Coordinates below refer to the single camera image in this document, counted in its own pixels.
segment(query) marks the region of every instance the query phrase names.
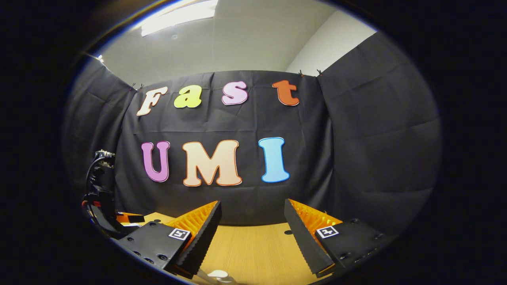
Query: table surface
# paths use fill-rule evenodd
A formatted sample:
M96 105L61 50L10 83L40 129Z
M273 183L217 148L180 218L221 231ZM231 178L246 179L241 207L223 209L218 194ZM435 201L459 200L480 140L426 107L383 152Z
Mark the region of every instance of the table surface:
M160 220L161 223L173 219L156 212L144 217L147 222ZM223 270L240 285L303 285L330 276L317 278L311 273L294 236L285 234L288 230L290 230L288 223L265 226L218 226L201 269L206 273ZM199 285L209 284L196 275L191 282Z

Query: black fabric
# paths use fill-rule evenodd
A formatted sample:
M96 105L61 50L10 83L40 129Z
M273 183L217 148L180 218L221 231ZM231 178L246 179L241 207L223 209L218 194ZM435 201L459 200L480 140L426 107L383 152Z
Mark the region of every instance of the black fabric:
M86 172L95 151L116 152L123 116L135 93L129 89L91 57L74 82L65 105L61 138L67 176L78 195L84 194ZM105 171L103 183L112 187L114 172Z
M297 106L283 105L273 83L289 80L296 85ZM224 85L244 81L248 100L239 105L222 103ZM174 100L182 87L202 87L201 104L177 109ZM167 86L156 106L137 116L149 90ZM282 146L288 180L265 183L264 151L258 142L266 137L283 137ZM221 140L239 142L236 165L242 183L219 186L202 183L187 187L187 154L184 143L201 142L211 157ZM141 144L166 140L169 179L158 183L144 169ZM177 217L204 204L220 200L223 225L262 225L284 223L283 203L294 199L312 207L329 210L334 188L332 177L331 121L315 77L268 71L231 71L172 78L143 87L134 96L122 126L115 165L118 197L127 212L159 212ZM153 166L160 169L159 150L153 149Z
M430 88L379 32L317 78L334 134L337 188L330 214L399 233L438 175L442 134Z

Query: yellow letter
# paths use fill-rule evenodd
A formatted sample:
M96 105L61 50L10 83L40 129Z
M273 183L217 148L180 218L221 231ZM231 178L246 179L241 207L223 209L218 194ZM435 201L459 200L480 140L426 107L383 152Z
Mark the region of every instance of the yellow letter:
M197 170L201 173L206 184L211 185L217 169L220 168L216 183L221 186L241 184L242 179L236 169L236 148L238 141L228 139L221 141L210 159L200 142L188 142L183 145L187 152L187 178L183 180L186 186L199 186L201 179L197 178Z
M202 88L199 85L190 85L183 87L179 91L179 96L174 100L174 106L176 108L195 108L201 103Z
M160 95L164 95L167 92L167 87L162 87L155 90L150 90L146 92L146 98L144 98L144 102L142 103L141 109L137 111L138 116L144 116L146 114L149 114L150 104L152 106L155 106L158 102L158 99L160 98Z

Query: ceiling light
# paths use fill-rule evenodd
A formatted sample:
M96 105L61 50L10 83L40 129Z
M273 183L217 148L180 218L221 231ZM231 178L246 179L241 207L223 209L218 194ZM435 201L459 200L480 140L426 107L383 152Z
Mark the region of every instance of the ceiling light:
M178 24L213 18L218 0L209 0L191 4L169 13L151 18L141 26L141 36L145 37L153 32Z

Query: orange letter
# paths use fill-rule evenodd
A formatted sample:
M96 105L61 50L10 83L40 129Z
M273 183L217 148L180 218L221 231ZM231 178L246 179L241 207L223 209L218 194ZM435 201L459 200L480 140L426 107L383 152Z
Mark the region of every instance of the orange letter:
M273 87L278 91L278 100L287 106L296 106L299 104L299 99L292 98L291 90L296 91L295 85L290 85L288 80L278 81L273 83Z
M228 139L221 141L209 158L200 142L193 141L183 145L187 152L187 178L183 180L186 186L199 186L201 179L197 178L197 170L201 173L206 184L211 185L216 170L220 168L220 175L216 183L221 186L232 186L241 184L242 179L238 176L236 169L236 148L239 143L236 140Z
M146 98L144 99L144 102L142 103L141 109L137 111L138 116L144 116L146 114L149 114L151 109L150 105L155 106L158 102L158 99L160 98L160 95L164 95L167 92L167 87L162 87L155 90L150 90L146 92Z

